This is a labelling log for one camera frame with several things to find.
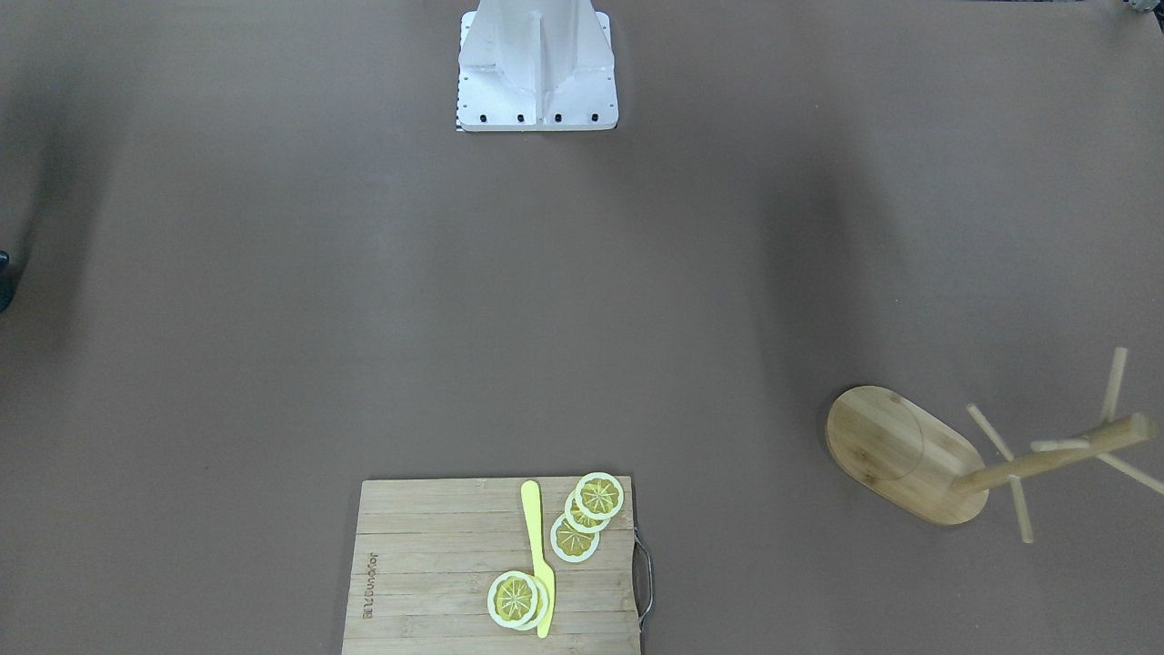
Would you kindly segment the blue mug yellow inside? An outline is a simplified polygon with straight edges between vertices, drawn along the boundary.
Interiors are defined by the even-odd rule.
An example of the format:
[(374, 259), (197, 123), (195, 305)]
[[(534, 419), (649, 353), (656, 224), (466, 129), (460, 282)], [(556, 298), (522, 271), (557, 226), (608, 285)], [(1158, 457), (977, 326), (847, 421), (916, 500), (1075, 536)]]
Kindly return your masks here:
[(5, 312), (13, 301), (15, 296), (15, 283), (10, 277), (5, 275), (5, 270), (8, 269), (10, 264), (10, 256), (3, 250), (0, 250), (0, 311)]

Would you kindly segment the wooden cup storage rack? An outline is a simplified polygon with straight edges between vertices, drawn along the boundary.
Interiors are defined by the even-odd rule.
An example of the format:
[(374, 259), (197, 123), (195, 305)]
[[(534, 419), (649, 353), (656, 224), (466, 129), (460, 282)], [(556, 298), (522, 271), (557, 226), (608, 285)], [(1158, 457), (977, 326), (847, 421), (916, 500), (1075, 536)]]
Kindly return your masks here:
[(1115, 455), (1161, 434), (1161, 423), (1151, 415), (1115, 415), (1127, 359), (1124, 347), (1114, 349), (1095, 428), (1073, 437), (1036, 440), (1022, 456), (1014, 455), (982, 411), (968, 403), (968, 415), (1003, 457), (998, 465), (987, 465), (967, 439), (910, 399), (872, 385), (845, 390), (828, 407), (828, 453), (852, 479), (932, 525), (949, 527), (975, 519), (991, 489), (1006, 486), (1018, 535), (1031, 544), (1034, 527), (1022, 482), (1039, 474), (1100, 460), (1161, 493), (1159, 478)]

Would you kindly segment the lemon slice top outer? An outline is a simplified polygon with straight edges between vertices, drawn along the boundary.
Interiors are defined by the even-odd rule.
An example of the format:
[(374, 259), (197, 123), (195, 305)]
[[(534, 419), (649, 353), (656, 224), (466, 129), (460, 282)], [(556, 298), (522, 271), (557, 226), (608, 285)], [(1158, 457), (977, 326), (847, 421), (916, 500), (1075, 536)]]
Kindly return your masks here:
[(606, 472), (585, 474), (574, 490), (579, 513), (594, 521), (613, 519), (627, 498), (622, 482)]

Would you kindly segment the yellow plastic knife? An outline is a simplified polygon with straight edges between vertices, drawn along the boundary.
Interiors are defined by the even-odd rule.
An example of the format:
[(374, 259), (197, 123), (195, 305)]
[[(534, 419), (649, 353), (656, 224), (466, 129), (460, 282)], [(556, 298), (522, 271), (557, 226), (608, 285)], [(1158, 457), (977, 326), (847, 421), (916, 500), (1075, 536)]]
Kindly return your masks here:
[(554, 612), (556, 612), (558, 581), (556, 574), (548, 564), (545, 554), (546, 531), (542, 522), (542, 494), (539, 482), (534, 479), (524, 480), (520, 486), (520, 498), (524, 519), (527, 524), (528, 548), (531, 549), (533, 572), (535, 572), (537, 581), (540, 581), (547, 590), (546, 613), (541, 618), (541, 621), (537, 622), (535, 628), (537, 638), (545, 639), (548, 638)]

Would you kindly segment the lemon slice middle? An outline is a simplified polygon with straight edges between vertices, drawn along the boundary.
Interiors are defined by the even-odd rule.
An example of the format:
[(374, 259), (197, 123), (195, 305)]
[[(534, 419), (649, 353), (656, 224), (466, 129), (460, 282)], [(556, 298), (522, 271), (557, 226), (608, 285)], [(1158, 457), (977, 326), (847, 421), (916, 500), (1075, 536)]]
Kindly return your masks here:
[(574, 531), (585, 532), (585, 534), (596, 534), (596, 532), (606, 529), (610, 519), (592, 519), (587, 517), (581, 510), (577, 503), (577, 494), (570, 492), (567, 494), (565, 501), (565, 522), (570, 525)]

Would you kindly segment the lemon slice lower of three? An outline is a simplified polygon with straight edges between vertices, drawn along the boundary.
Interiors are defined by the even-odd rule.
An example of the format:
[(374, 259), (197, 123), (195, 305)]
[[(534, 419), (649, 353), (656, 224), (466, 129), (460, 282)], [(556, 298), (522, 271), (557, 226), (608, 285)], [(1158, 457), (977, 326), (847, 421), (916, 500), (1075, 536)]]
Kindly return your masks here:
[(568, 563), (581, 563), (590, 558), (599, 544), (599, 531), (579, 531), (565, 514), (558, 515), (551, 527), (551, 548), (558, 558)]

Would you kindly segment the lemon slice under front one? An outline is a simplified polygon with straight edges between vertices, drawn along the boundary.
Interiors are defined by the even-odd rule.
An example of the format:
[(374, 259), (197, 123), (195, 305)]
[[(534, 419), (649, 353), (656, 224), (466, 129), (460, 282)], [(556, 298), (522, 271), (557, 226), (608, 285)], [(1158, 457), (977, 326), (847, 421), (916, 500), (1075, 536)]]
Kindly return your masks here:
[(531, 577), (531, 581), (533, 583), (533, 590), (535, 590), (535, 614), (528, 618), (527, 622), (520, 622), (520, 625), (514, 626), (514, 631), (534, 631), (549, 611), (552, 600), (549, 589), (546, 588), (544, 581), (540, 578)]

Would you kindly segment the bamboo cutting board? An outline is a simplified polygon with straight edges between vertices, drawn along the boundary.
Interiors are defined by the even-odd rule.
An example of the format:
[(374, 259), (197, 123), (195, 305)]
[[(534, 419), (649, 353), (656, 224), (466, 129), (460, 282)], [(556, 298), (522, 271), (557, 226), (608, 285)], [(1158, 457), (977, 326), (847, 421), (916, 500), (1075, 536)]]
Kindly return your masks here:
[(535, 574), (523, 478), (365, 480), (355, 524), (345, 654), (639, 654), (651, 558), (637, 534), (636, 487), (589, 558), (552, 549), (579, 475), (541, 477), (544, 556), (556, 574), (549, 629), (513, 631), (487, 608), (496, 578)]

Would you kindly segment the lemon slice front by knife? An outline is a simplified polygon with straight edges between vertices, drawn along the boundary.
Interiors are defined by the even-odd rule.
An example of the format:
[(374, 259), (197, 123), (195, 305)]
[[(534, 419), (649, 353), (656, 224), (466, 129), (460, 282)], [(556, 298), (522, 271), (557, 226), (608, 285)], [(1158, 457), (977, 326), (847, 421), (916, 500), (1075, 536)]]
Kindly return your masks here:
[(535, 590), (527, 575), (511, 569), (492, 581), (487, 593), (487, 613), (503, 629), (514, 631), (514, 626), (527, 622), (535, 614)]

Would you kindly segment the white metal mount base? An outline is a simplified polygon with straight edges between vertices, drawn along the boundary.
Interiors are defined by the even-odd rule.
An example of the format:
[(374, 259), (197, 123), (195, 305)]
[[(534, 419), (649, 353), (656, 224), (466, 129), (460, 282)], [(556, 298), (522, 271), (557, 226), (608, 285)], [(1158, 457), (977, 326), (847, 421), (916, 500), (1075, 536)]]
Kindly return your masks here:
[(455, 124), (469, 133), (611, 130), (611, 20), (590, 1), (482, 1), (460, 17)]

